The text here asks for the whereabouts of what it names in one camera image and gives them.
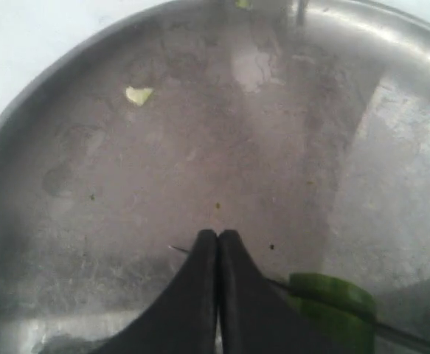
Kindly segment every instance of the stainless steel plate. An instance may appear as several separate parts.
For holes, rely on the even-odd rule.
[[[59,60],[0,118],[0,353],[114,334],[207,227],[430,340],[430,27],[357,1],[177,1]]]

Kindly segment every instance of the metal bowl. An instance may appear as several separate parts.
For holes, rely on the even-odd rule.
[[[154,91],[139,107],[129,86]],[[0,117],[0,353],[114,334],[207,227],[430,340],[430,26],[363,1],[176,1],[60,59]]]

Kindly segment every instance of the white surface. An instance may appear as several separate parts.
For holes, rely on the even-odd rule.
[[[0,113],[71,48],[124,17],[164,2],[0,0]],[[430,22],[430,0],[381,2]]]

